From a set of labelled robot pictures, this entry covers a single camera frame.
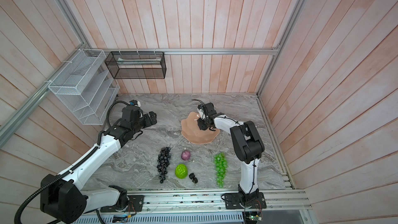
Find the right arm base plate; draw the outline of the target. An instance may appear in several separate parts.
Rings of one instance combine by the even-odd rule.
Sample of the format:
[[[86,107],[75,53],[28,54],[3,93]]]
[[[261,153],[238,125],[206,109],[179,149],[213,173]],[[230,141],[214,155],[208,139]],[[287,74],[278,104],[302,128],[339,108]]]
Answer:
[[[266,209],[267,205],[262,192],[256,191],[246,195],[241,192],[227,193],[221,196],[226,209]]]

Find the green grape bunch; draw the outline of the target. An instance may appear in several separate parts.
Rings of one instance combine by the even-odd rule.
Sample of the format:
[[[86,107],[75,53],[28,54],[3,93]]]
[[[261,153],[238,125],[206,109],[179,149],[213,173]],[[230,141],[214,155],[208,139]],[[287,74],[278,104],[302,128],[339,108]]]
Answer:
[[[216,169],[216,184],[219,188],[224,187],[224,180],[226,178],[228,162],[223,152],[214,156],[214,165]]]

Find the dark purple grape bunch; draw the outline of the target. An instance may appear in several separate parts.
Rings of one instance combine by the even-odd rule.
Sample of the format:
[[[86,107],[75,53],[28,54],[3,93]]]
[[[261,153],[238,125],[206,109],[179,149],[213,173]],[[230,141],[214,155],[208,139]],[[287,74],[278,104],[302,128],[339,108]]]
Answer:
[[[158,164],[157,170],[159,173],[159,181],[160,183],[164,183],[166,180],[166,176],[168,174],[168,167],[170,165],[170,158],[171,158],[171,148],[170,147],[163,147],[158,154]]]

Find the purple fake fig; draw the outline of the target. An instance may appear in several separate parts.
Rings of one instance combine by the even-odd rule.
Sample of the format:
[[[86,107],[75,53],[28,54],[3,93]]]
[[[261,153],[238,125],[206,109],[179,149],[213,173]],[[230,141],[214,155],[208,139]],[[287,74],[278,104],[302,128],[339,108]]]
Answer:
[[[189,151],[189,150],[184,150],[182,153],[181,153],[181,159],[182,160],[184,160],[184,161],[188,161],[189,159],[190,159],[190,157],[191,157],[191,152]]]

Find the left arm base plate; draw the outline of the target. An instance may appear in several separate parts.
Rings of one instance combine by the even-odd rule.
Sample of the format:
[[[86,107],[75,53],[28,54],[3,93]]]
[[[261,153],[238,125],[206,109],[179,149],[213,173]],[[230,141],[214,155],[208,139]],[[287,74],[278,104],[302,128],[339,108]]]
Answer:
[[[144,195],[127,195],[118,200],[115,205],[105,206],[100,209],[101,213],[135,213],[141,212],[144,204]]]

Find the green fake lime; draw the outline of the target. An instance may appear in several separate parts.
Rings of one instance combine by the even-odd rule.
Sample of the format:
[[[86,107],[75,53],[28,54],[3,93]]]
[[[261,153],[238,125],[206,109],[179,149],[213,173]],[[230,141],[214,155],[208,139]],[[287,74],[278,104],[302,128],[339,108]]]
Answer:
[[[185,164],[179,164],[175,169],[175,175],[179,179],[184,179],[188,176],[188,168]]]

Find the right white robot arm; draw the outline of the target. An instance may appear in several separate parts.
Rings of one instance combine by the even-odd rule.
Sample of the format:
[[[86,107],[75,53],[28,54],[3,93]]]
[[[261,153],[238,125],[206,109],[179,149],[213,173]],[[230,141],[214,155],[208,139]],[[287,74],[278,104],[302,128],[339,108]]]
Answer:
[[[238,121],[223,113],[216,112],[212,103],[198,100],[197,120],[199,129],[221,130],[231,136],[234,152],[241,161],[241,177],[238,191],[244,197],[251,197],[259,192],[257,183],[258,165],[265,151],[263,141],[252,121]]]

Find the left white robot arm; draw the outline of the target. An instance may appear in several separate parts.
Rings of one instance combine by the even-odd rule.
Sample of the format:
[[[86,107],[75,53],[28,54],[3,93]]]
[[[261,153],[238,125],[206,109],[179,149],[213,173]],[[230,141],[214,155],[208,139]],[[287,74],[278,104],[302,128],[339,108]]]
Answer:
[[[117,212],[128,209],[127,191],[119,186],[89,191],[83,191],[83,187],[111,155],[156,123],[156,113],[143,113],[138,101],[126,103],[121,118],[99,133],[96,144],[88,152],[58,175],[48,175],[41,181],[40,210],[71,224],[82,214],[98,212],[104,207]]]

